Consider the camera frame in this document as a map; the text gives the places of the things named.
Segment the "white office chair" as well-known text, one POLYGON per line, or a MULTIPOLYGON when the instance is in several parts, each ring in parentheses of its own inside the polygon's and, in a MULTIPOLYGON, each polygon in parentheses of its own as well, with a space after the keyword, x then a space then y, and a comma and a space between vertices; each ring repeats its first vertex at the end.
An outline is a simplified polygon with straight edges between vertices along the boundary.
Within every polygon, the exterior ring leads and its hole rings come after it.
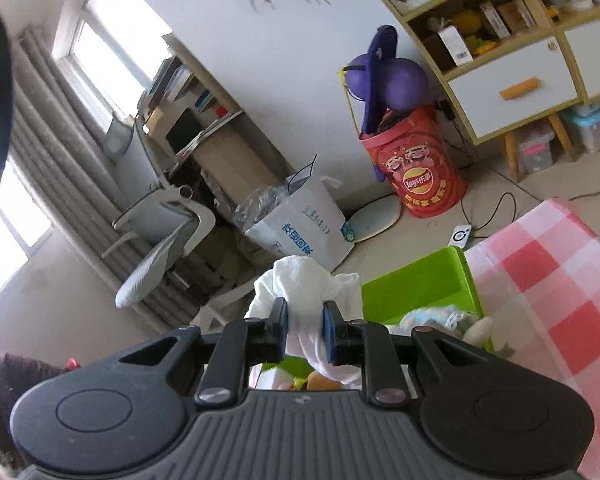
POLYGON ((152 245, 117 291, 116 306, 126 308, 146 299, 178 259, 211 233, 215 214, 194 200, 190 186, 169 182, 166 163, 149 146, 138 119, 126 124, 112 118, 105 152, 114 161, 114 182, 122 193, 125 210, 112 222, 121 236, 103 255, 109 256, 131 240, 152 245))

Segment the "grey curtain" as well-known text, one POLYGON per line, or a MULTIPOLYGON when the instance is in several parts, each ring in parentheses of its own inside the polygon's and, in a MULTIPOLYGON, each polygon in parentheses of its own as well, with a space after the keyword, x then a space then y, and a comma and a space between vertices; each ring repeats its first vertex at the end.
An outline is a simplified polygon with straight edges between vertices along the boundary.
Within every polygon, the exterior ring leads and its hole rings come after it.
POLYGON ((41 33, 12 43, 15 115, 10 154, 70 242, 112 290, 119 290, 150 246, 120 247, 112 227, 124 209, 105 130, 53 60, 41 33))

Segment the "white plush rabbit toy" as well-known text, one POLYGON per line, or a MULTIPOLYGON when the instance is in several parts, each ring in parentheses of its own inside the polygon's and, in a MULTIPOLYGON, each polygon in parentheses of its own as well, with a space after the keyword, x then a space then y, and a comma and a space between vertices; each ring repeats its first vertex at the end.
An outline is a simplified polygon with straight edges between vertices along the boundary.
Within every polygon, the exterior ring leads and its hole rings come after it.
POLYGON ((474 312, 460 310, 454 304, 446 307, 426 307, 411 310, 398 324, 388 325, 393 335, 410 336, 418 327, 430 327, 456 339, 484 348, 490 341, 494 329, 494 319, 474 312))

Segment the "white round floor scale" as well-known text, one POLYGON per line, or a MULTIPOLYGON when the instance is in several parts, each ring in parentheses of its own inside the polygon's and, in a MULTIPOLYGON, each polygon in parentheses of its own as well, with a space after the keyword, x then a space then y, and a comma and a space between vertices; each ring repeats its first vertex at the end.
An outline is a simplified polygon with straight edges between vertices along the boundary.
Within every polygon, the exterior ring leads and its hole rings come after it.
POLYGON ((355 211, 344 222, 342 235, 347 242, 358 244, 387 231, 398 222, 402 212, 400 198, 389 195, 355 211))

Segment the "plush hamburger toy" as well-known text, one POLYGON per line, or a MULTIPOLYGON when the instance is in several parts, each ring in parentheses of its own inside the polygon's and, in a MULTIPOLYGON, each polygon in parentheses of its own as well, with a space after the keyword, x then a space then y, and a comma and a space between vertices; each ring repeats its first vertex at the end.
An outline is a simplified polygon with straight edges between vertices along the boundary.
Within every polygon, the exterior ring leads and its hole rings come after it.
POLYGON ((334 382, 333 380, 326 378, 317 372, 311 372, 306 377, 296 377, 286 372, 286 370, 282 370, 281 368, 276 368, 275 370, 272 388, 274 390, 282 391, 339 391, 344 389, 340 382, 334 382))

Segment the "purple balance ball toy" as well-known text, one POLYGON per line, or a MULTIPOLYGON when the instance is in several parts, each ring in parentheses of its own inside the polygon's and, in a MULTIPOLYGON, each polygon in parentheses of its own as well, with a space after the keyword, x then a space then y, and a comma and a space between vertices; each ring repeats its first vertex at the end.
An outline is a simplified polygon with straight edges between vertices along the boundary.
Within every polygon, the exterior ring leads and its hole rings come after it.
POLYGON ((344 88, 364 103, 361 132, 378 133, 387 112, 411 113, 429 96, 429 80, 418 63, 398 58, 398 32, 382 25, 367 51, 344 66, 344 88))

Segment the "white paper shopping bag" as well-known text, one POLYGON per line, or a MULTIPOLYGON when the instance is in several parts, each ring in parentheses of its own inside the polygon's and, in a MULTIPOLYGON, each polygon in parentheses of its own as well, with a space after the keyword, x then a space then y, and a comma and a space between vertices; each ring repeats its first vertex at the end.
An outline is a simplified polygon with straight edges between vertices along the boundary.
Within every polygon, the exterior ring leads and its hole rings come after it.
POLYGON ((278 185, 262 185, 239 204, 232 221, 270 254, 306 256, 335 270, 352 252, 354 235, 332 190, 341 182, 309 162, 278 185))

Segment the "wooden white shelf cabinet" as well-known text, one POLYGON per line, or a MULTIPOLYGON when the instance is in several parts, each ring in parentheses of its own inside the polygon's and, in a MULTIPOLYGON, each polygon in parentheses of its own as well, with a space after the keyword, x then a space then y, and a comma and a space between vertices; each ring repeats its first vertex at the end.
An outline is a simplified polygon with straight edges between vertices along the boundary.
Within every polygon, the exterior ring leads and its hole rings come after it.
POLYGON ((600 4, 552 18, 543 0, 524 0, 533 27, 498 41, 464 65, 445 67, 426 47, 426 21, 488 0, 431 0, 411 11, 381 1, 418 47, 472 143, 503 140, 512 177, 519 176, 518 133, 540 119, 550 122, 566 155, 576 158, 558 114, 600 102, 600 4))

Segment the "red chips bucket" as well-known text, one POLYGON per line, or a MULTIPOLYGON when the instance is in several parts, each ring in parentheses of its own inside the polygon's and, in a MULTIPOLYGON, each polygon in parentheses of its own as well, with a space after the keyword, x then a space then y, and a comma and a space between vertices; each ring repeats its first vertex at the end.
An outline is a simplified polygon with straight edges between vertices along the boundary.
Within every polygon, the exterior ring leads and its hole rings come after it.
POLYGON ((437 217, 464 197, 467 183, 446 152, 432 105, 407 116, 388 113, 378 133, 360 140, 412 216, 437 217))

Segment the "wooden desk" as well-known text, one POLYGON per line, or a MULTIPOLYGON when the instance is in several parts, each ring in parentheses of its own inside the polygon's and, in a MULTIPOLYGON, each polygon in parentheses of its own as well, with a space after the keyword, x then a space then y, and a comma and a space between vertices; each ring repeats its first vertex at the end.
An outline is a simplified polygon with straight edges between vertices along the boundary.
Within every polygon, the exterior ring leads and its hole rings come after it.
POLYGON ((168 56, 138 101, 140 130, 170 176, 197 165, 237 204, 260 186, 278 185, 290 163, 247 112, 172 32, 168 56))

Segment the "white cloth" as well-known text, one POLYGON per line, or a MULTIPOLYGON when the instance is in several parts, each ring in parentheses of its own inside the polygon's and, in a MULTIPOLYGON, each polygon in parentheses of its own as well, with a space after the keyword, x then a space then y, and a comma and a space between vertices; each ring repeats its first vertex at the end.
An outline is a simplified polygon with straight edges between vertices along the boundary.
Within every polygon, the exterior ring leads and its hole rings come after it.
POLYGON ((254 297, 245 317, 267 318, 278 298, 287 304, 288 356, 305 359, 318 374, 344 388, 360 388, 361 371, 350 365, 329 364, 323 340, 325 302, 334 302, 346 321, 364 318, 358 274, 332 275, 310 257, 281 258, 254 282, 254 297))

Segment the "green plastic bin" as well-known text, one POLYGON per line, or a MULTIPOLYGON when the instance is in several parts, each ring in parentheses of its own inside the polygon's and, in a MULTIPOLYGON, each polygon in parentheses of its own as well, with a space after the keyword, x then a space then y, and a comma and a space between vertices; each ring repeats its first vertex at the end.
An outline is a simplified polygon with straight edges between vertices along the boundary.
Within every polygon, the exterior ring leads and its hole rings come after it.
POLYGON ((362 284, 363 314, 370 322, 394 325, 418 308, 446 307, 483 313, 464 252, 448 246, 401 269, 362 284))

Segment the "pink checkered tablecloth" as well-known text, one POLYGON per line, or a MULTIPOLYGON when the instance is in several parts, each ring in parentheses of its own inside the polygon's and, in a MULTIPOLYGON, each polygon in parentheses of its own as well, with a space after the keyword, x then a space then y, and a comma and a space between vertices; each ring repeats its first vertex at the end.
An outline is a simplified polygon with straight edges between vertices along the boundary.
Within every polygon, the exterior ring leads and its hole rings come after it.
POLYGON ((600 479, 600 239, 565 204, 546 200, 468 250, 495 349, 588 401, 593 441, 580 466, 600 479))

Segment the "clear plastic storage box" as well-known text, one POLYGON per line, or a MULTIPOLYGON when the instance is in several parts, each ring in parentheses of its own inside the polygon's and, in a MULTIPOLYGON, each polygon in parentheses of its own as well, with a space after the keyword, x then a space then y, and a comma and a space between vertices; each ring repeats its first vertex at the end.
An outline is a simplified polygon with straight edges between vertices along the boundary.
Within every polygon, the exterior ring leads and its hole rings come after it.
POLYGON ((560 119, 585 151, 591 154, 600 151, 600 102, 567 108, 560 113, 560 119))

